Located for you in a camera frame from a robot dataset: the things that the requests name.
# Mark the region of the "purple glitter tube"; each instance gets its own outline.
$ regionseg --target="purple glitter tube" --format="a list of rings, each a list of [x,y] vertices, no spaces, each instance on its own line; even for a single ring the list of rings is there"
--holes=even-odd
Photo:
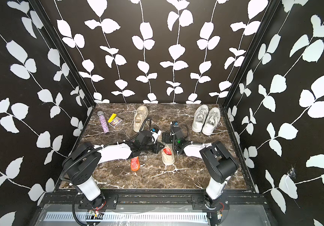
[[[109,128],[108,128],[107,121],[105,120],[105,117],[104,117],[104,112],[103,111],[98,111],[97,115],[98,115],[99,120],[101,122],[101,127],[103,128],[103,132],[105,134],[109,134]]]

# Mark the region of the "shoe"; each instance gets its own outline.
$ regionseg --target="shoe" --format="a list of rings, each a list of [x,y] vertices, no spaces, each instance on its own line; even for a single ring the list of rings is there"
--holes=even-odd
[[[192,123],[192,130],[196,133],[201,132],[202,127],[205,123],[206,116],[208,114],[208,106],[201,105],[194,113],[194,119]]]
[[[148,115],[148,108],[144,105],[139,106],[137,110],[133,111],[134,113],[134,121],[133,121],[133,130],[138,133],[143,121],[146,119]]]
[[[164,144],[165,147],[162,149],[162,161],[164,165],[170,166],[175,162],[175,155],[172,151],[172,146],[170,144]]]
[[[202,133],[209,136],[213,133],[215,128],[217,127],[218,122],[221,119],[221,112],[218,107],[214,107],[210,110],[207,115],[207,119],[204,127],[202,128]]]

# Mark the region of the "white sneaker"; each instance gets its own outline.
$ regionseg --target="white sneaker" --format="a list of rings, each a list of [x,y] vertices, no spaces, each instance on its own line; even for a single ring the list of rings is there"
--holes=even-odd
[[[207,115],[207,119],[204,127],[202,128],[202,133],[209,136],[213,133],[215,128],[217,127],[218,122],[221,119],[221,112],[218,107],[214,107],[210,110]]]
[[[202,127],[205,123],[206,116],[208,114],[208,106],[201,105],[194,113],[194,119],[192,123],[192,130],[196,133],[201,132]]]
[[[134,110],[133,113],[134,113],[133,130],[138,133],[143,121],[146,119],[148,115],[148,108],[142,105],[139,106],[137,110]]]

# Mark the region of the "black cable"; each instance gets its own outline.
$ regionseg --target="black cable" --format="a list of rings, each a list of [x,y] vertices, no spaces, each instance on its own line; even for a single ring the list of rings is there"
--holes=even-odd
[[[94,224],[83,224],[82,222],[80,222],[78,220],[77,215],[75,213],[75,206],[74,206],[75,199],[77,198],[77,196],[78,196],[78,193],[74,196],[74,200],[73,200],[73,204],[72,204],[72,213],[73,213],[73,217],[74,217],[75,222],[77,222],[77,224],[79,224],[80,226],[90,226],[90,225],[97,225],[97,224],[99,224],[100,222],[94,223]]]

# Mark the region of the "marble floor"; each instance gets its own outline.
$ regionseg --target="marble floor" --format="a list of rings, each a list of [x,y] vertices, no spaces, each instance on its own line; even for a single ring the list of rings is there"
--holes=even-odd
[[[92,112],[87,128],[82,134],[81,142],[91,142],[94,145],[116,143],[126,140],[136,133],[133,131],[133,110],[141,104],[97,104]],[[206,136],[191,130],[193,115],[200,105],[195,104],[144,104],[148,107],[152,118],[152,127],[168,131],[171,121],[186,124],[190,130],[187,140],[195,142],[221,141],[227,150],[236,159],[234,147],[229,137],[223,118],[218,123],[214,133]],[[208,104],[209,109],[218,107]],[[110,133],[103,133],[97,111],[104,111],[107,120],[115,113],[123,120],[116,128],[109,126]],[[209,183],[210,175],[202,159],[196,157],[177,156],[175,163],[165,167],[162,156],[147,153],[139,156],[141,167],[133,172],[130,169],[130,160],[114,160],[101,163],[93,172],[93,178],[100,188],[112,189],[205,189]],[[62,182],[60,188],[71,189],[67,183]],[[239,166],[237,172],[229,180],[225,189],[246,189],[244,177]]]

